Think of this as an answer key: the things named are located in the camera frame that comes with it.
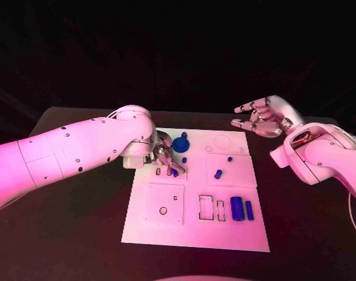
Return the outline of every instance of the small hole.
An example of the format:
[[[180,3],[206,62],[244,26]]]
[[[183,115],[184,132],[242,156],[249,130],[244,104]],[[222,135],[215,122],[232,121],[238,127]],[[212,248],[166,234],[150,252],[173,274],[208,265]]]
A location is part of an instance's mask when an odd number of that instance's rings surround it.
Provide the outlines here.
[[[161,208],[160,208],[160,214],[164,215],[166,213],[167,213],[167,208],[166,208],[166,207],[161,207]]]

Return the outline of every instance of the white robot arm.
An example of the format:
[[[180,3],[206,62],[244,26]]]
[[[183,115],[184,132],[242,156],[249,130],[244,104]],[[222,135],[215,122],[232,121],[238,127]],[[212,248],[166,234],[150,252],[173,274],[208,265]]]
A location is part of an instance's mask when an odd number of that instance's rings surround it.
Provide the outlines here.
[[[290,166],[308,184],[336,177],[356,197],[356,141],[346,131],[334,125],[307,124],[277,95],[235,108],[236,113],[251,110],[249,121],[231,123],[268,138],[285,132],[284,144],[270,153],[278,166]]]
[[[94,169],[118,156],[125,168],[146,163],[184,169],[173,161],[171,140],[156,130],[150,112],[137,105],[108,117],[69,124],[0,145],[0,209],[45,185]]]

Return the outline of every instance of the robotic hand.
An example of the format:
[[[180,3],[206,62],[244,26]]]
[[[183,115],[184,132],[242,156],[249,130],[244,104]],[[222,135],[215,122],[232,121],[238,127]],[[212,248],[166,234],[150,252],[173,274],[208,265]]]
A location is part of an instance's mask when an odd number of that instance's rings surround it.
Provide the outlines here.
[[[156,130],[150,112],[128,105],[107,117],[69,124],[0,145],[0,209],[32,190],[94,169],[122,156],[125,168],[174,162],[171,138]]]
[[[278,166],[290,166],[308,184],[336,177],[356,197],[356,141],[346,131],[334,125],[307,124],[277,95],[235,108],[236,113],[251,110],[249,121],[233,119],[231,124],[267,138],[285,132],[284,144],[270,153]]]

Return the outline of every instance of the black curtain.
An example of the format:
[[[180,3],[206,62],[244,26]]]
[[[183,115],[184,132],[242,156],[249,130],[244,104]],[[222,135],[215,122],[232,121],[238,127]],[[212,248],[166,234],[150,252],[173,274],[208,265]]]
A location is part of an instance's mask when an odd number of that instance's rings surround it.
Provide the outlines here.
[[[274,94],[356,133],[356,6],[0,1],[0,143],[50,106],[232,112]]]

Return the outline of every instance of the white board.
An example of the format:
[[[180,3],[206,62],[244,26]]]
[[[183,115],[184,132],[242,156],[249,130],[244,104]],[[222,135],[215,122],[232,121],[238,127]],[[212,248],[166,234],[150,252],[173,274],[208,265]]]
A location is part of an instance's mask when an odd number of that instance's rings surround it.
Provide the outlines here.
[[[121,242],[270,252],[252,160],[244,132],[166,129],[171,139],[184,131],[190,148],[174,152],[186,174],[167,176],[166,167],[135,170]],[[223,171],[220,179],[216,170]],[[212,220],[200,220],[200,197],[212,196]],[[231,197],[251,201],[254,220],[233,221]],[[210,200],[203,208],[210,211]],[[225,220],[218,220],[218,211]]]

